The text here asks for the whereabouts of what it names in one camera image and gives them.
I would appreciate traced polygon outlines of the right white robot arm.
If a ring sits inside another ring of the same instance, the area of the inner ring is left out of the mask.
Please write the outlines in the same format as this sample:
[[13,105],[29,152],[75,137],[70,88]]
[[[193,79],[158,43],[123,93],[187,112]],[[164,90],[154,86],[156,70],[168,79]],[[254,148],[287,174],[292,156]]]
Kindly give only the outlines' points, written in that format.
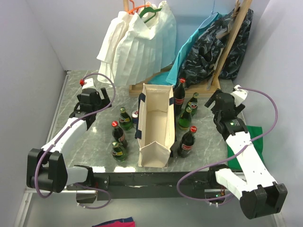
[[207,182],[212,188],[224,186],[240,201],[248,219],[279,213],[287,196],[287,188],[277,183],[259,157],[250,133],[238,114],[244,109],[242,102],[248,92],[239,86],[232,93],[217,89],[205,107],[211,107],[217,131],[237,156],[245,179],[238,177],[225,164],[209,168]]

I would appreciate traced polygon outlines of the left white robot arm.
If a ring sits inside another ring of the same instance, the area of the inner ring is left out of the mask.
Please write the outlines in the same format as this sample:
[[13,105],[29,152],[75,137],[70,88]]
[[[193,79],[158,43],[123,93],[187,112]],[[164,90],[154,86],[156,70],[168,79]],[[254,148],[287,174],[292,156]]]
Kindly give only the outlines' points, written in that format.
[[93,170],[89,166],[67,167],[64,155],[91,127],[98,112],[110,108],[106,89],[85,88],[77,95],[78,102],[67,123],[57,135],[42,148],[33,148],[27,156],[26,184],[29,188],[59,193],[67,185],[76,184],[89,190],[95,184]]

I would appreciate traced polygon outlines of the cream canvas tote bag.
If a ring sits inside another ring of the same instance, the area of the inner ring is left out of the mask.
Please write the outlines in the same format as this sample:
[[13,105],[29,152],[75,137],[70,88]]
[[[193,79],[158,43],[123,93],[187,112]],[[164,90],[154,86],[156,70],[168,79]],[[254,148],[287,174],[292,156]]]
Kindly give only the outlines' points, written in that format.
[[166,168],[175,143],[173,86],[143,84],[135,138],[139,167]]

